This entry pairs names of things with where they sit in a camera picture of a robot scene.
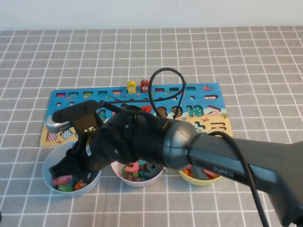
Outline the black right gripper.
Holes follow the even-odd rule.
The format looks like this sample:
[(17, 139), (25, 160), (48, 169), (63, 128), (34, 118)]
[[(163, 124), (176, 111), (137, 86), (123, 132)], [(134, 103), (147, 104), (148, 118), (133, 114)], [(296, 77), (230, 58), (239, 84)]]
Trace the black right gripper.
[(85, 171), (100, 171), (114, 161), (128, 164), (140, 159), (131, 142), (134, 123), (138, 119), (135, 114), (137, 111), (141, 109), (122, 108), (100, 125), (87, 140), (73, 143), (63, 159), (49, 168), (52, 177), (83, 177)]

